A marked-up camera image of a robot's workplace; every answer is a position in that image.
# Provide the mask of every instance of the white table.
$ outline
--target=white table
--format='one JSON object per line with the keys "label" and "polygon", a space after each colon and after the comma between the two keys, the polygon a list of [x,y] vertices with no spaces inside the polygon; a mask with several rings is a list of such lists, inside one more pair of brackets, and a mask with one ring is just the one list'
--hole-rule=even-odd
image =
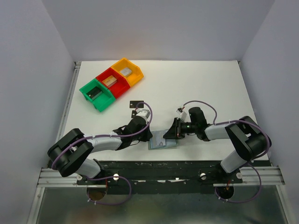
{"label": "white table", "polygon": [[[73,128],[90,134],[110,133],[128,124],[132,112],[130,100],[144,100],[152,107],[151,131],[170,128],[177,115],[176,109],[189,100],[201,100],[214,106],[218,112],[216,122],[239,119],[244,115],[256,121],[237,61],[132,61],[140,67],[144,78],[100,113],[85,100],[79,89],[115,62],[82,62],[64,134]],[[212,109],[192,103],[185,110],[192,106],[201,107],[207,121],[213,121]],[[230,140],[203,142],[196,136],[186,136],[175,148],[149,150],[147,142],[140,142],[120,151],[93,153],[89,158],[105,161],[209,161],[222,160],[233,150]],[[268,160],[268,157],[265,155],[259,160]]]}

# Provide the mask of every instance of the white wall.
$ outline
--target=white wall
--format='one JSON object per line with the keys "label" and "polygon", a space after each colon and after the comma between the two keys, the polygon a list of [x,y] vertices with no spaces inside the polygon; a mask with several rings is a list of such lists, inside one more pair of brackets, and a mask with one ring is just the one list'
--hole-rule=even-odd
{"label": "white wall", "polygon": [[239,60],[274,0],[43,0],[76,61]]}
{"label": "white wall", "polygon": [[273,140],[299,221],[299,1],[276,0],[241,60],[259,124]]}
{"label": "white wall", "polygon": [[40,0],[0,4],[0,223],[26,223],[73,62]]}

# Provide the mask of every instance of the purple cable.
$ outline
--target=purple cable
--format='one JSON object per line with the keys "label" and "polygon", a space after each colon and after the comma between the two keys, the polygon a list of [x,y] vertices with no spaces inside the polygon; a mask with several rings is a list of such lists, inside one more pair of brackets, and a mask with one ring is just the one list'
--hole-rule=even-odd
{"label": "purple cable", "polygon": [[[86,177],[86,178],[88,180],[91,180],[91,181],[102,181],[102,180],[106,180],[106,179],[110,179],[110,178],[115,178],[115,176],[107,176],[107,177],[98,178],[98,179],[93,179],[93,178],[89,178],[89,177]],[[102,204],[102,205],[120,205],[120,204],[125,203],[127,200],[129,200],[131,198],[131,195],[132,195],[132,186],[131,186],[131,184],[130,184],[130,182],[127,178],[125,178],[123,176],[118,176],[118,178],[121,178],[121,179],[125,180],[128,183],[128,186],[129,186],[129,194],[128,194],[128,196],[125,200],[123,200],[122,202],[118,202],[118,203],[106,203],[106,202],[94,201],[90,198],[89,191],[88,191],[87,196],[90,199],[90,201],[95,202],[97,204]]]}
{"label": "purple cable", "polygon": [[259,186],[258,192],[257,192],[252,198],[247,199],[247,200],[245,200],[245,201],[233,201],[233,200],[227,200],[227,199],[224,199],[224,198],[220,197],[219,194],[218,194],[218,189],[215,188],[215,194],[216,194],[216,196],[218,197],[219,200],[222,200],[222,201],[224,201],[224,202],[228,202],[228,203],[240,204],[240,203],[250,202],[250,201],[256,199],[256,198],[259,196],[259,194],[260,194],[261,191],[262,191],[262,179],[261,179],[261,176],[260,176],[260,174],[258,173],[257,169],[255,169],[255,168],[254,168],[253,166],[251,166],[250,164],[248,164],[248,166],[250,166],[251,168],[254,169],[254,171],[256,171],[256,174],[257,174],[258,179],[259,179],[259,181],[260,181],[260,186]]}
{"label": "purple cable", "polygon": [[[250,122],[248,122],[248,121],[245,121],[245,120],[231,120],[231,121],[225,121],[225,122],[221,122],[221,123],[217,123],[217,124],[216,124],[217,111],[215,110],[214,107],[212,107],[211,105],[209,105],[209,104],[206,103],[206,102],[199,101],[199,100],[191,100],[191,101],[188,101],[187,103],[184,103],[183,106],[185,106],[185,105],[188,104],[188,103],[192,103],[192,102],[197,102],[197,103],[205,104],[205,105],[211,107],[211,108],[214,110],[214,112],[215,112],[215,117],[214,117],[214,120],[213,120],[213,124],[214,124],[214,125],[224,125],[224,124],[230,124],[230,123],[240,122],[240,123],[247,124],[247,125],[250,125],[250,126],[255,127],[256,129],[258,129],[258,130],[263,134],[263,136],[266,138],[266,144],[267,144],[267,145],[266,145],[266,149],[265,149],[265,151],[264,151],[263,153],[261,153],[260,155],[254,157],[253,159],[260,158],[260,157],[262,157],[263,155],[267,154],[267,152],[269,151],[269,149],[270,149],[270,141],[269,141],[269,138],[268,138],[267,134],[266,134],[266,133],[265,133],[259,126],[255,125],[255,124],[252,124],[252,123],[250,123]],[[217,197],[218,197],[220,200],[225,201],[225,202],[230,202],[230,203],[245,203],[245,202],[250,202],[250,201],[256,199],[256,197],[261,193],[261,190],[262,190],[262,179],[261,179],[260,174],[258,173],[257,169],[255,169],[252,165],[249,164],[249,162],[246,162],[246,163],[243,164],[241,167],[246,166],[246,165],[252,167],[252,168],[256,171],[256,173],[257,173],[257,175],[258,175],[258,179],[259,179],[259,181],[260,181],[260,186],[259,186],[258,192],[257,192],[252,198],[250,198],[250,199],[248,199],[248,200],[245,200],[245,201],[239,201],[239,202],[238,202],[238,201],[231,201],[231,200],[228,201],[228,200],[226,200],[226,199],[224,199],[224,198],[221,198],[221,197],[218,195],[217,188],[215,188],[215,194],[217,195]]]}
{"label": "purple cable", "polygon": [[[147,123],[147,125],[140,131],[136,132],[136,133],[133,133],[133,134],[127,134],[127,135],[110,135],[110,134],[98,134],[95,136],[95,138],[100,138],[100,137],[115,137],[115,138],[126,138],[126,137],[132,137],[134,135],[137,135],[137,134],[140,134],[141,132],[145,131],[149,126],[150,126],[150,123],[151,123],[151,120],[153,119],[153,111],[150,107],[150,105],[148,105],[147,103],[145,102],[139,102],[137,105],[136,105],[136,108],[138,108],[138,105],[139,104],[145,104],[148,108],[149,108],[149,111],[150,111],[150,119],[149,119],[149,122]],[[56,166],[55,164],[57,163],[57,161],[61,158],[61,156],[63,156],[63,154],[65,154],[70,148],[72,148],[74,145],[78,144],[79,142],[81,141],[84,141],[84,140],[87,140],[87,139],[92,139],[93,136],[88,136],[88,137],[84,137],[84,138],[81,138],[81,139],[78,139],[77,141],[71,143],[65,150],[63,150],[61,152],[61,154],[59,154],[59,156],[56,157],[56,159],[53,161],[52,163],[52,166],[51,168],[52,169],[56,169]]]}

